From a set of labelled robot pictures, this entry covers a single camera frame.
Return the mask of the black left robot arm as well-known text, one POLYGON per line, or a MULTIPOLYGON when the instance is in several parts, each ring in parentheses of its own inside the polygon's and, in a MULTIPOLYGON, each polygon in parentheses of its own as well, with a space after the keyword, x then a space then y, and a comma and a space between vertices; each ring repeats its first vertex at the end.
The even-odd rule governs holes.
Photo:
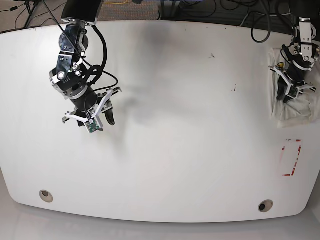
POLYGON ((294 36, 290 45, 282 45, 280 55, 284 62, 271 65, 269 69, 277 75, 278 101, 287 103, 296 100, 305 91, 315 93, 316 87, 305 81, 320 57, 320 46, 313 43, 317 36, 316 27, 310 18, 300 17, 294 27, 294 36))

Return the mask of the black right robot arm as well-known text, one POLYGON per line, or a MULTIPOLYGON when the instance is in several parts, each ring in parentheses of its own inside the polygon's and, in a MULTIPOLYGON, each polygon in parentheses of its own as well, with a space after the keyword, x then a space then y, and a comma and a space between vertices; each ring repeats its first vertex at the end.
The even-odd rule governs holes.
POLYGON ((93 89, 106 73, 108 49, 105 38, 96 27, 102 0, 68 0, 61 19, 66 27, 59 37, 60 52, 56 67, 50 72, 50 82, 75 109, 65 113, 63 123, 77 121, 79 127, 86 127, 92 134, 103 131, 100 115, 104 115, 109 125, 115 125, 111 97, 121 91, 117 83, 93 89), (86 27, 90 26, 102 43, 102 63, 91 65, 85 60, 89 46, 86 27))

